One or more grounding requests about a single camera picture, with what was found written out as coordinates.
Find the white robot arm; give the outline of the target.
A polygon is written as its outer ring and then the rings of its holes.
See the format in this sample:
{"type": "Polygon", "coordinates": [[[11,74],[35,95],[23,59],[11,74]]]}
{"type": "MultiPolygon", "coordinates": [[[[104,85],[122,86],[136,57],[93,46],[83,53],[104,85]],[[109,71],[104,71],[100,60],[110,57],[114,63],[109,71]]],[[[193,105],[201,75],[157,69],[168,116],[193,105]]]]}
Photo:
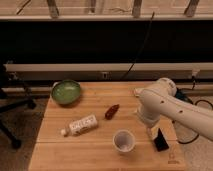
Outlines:
{"type": "Polygon", "coordinates": [[[213,141],[213,110],[177,99],[177,87],[171,79],[160,78],[135,92],[141,104],[137,115],[148,128],[153,128],[163,115],[213,141]]]}

